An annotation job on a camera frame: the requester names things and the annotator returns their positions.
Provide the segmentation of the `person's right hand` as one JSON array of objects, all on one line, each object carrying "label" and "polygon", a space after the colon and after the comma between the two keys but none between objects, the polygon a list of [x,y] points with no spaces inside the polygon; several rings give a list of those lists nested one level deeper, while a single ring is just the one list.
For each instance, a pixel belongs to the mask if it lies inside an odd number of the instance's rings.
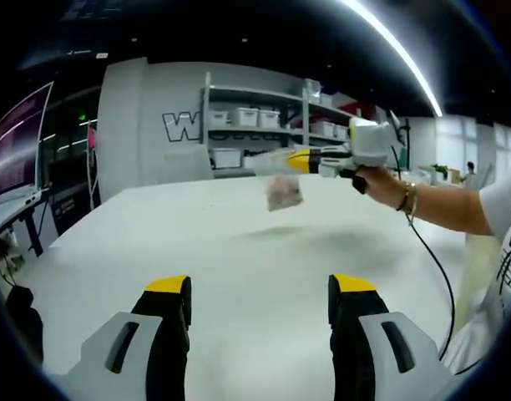
[{"label": "person's right hand", "polygon": [[354,179],[365,181],[365,194],[376,202],[395,210],[402,209],[402,203],[407,199],[406,184],[392,176],[384,167],[361,167]]}]

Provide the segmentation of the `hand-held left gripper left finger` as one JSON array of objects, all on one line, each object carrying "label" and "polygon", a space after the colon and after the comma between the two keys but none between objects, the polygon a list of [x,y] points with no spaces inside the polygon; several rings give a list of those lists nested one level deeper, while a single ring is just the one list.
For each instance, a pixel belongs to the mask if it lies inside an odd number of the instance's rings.
[{"label": "hand-held left gripper left finger", "polygon": [[65,375],[71,400],[183,400],[190,350],[191,279],[150,283],[130,312],[118,312],[81,347]]}]

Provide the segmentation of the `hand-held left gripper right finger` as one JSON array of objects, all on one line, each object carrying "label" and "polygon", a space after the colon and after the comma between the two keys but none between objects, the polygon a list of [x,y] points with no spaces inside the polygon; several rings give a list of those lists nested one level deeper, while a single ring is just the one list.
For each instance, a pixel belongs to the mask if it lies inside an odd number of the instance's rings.
[{"label": "hand-held left gripper right finger", "polygon": [[328,318],[336,400],[444,400],[458,385],[435,342],[370,282],[331,275]]}]

